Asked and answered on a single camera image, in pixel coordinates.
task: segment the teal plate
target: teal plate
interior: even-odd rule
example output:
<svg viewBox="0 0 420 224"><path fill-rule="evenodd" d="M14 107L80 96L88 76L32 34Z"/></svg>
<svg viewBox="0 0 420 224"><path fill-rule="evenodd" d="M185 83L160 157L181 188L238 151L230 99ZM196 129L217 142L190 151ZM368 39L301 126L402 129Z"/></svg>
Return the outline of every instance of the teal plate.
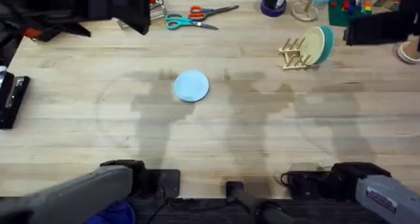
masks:
<svg viewBox="0 0 420 224"><path fill-rule="evenodd" d="M324 33L325 36L325 43L324 43L324 49L321 53L321 57L314 63L315 65L321 64L324 61L327 60L327 58L330 56L331 52L334 48L334 32L333 30L328 26L321 26L321 30Z"/></svg>
<svg viewBox="0 0 420 224"><path fill-rule="evenodd" d="M209 92L209 80L196 70L183 72L173 84L175 95L185 102L196 102Z"/></svg>

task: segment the blue tape roll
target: blue tape roll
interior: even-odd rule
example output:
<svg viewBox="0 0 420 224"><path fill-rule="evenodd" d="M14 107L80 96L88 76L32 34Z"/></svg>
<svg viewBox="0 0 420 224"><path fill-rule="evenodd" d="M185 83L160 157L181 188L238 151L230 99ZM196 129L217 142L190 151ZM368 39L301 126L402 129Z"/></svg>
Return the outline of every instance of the blue tape roll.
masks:
<svg viewBox="0 0 420 224"><path fill-rule="evenodd" d="M283 5L281 5L279 8L277 9L270 9L265 5L265 0L261 1L261 5L260 5L260 9L261 12L269 17L277 17L277 16L281 16L284 11L286 10L287 7L287 1L284 0Z"/></svg>

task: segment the stapler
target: stapler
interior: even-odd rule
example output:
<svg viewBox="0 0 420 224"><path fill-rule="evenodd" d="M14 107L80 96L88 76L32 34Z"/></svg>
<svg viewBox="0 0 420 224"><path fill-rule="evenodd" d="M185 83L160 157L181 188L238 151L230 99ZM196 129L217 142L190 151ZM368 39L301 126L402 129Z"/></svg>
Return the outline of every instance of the stapler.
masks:
<svg viewBox="0 0 420 224"><path fill-rule="evenodd" d="M28 88L28 76L0 72L0 129L12 129L20 104Z"/></svg>

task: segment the toy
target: toy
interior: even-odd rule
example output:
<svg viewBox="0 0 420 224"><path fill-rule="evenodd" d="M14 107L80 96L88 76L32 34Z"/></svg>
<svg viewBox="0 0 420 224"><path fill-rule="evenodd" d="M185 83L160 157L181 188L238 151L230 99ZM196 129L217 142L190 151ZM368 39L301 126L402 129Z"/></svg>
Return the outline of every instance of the toy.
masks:
<svg viewBox="0 0 420 224"><path fill-rule="evenodd" d="M350 8L350 1L345 1L343 3L343 10L347 11Z"/></svg>
<svg viewBox="0 0 420 224"><path fill-rule="evenodd" d="M347 10L347 13L353 15L356 12L356 6L354 4L350 4L350 7Z"/></svg>

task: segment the plate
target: plate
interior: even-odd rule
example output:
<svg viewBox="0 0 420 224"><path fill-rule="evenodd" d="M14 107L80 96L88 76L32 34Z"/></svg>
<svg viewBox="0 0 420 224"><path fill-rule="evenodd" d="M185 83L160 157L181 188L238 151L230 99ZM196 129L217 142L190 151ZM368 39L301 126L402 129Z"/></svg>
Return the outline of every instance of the plate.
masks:
<svg viewBox="0 0 420 224"><path fill-rule="evenodd" d="M311 27L304 35L305 41L302 43L300 52L301 56L306 58L310 55L306 62L306 65L313 65L321 57L322 51L324 50L325 37L320 27Z"/></svg>
<svg viewBox="0 0 420 224"><path fill-rule="evenodd" d="M175 95L185 102L197 102L209 92L209 80L199 71L181 73L173 83Z"/></svg>
<svg viewBox="0 0 420 224"><path fill-rule="evenodd" d="M324 33L325 44L322 51L321 57L315 62L315 64L321 64L327 60L334 48L334 32L328 26L321 26L321 30Z"/></svg>

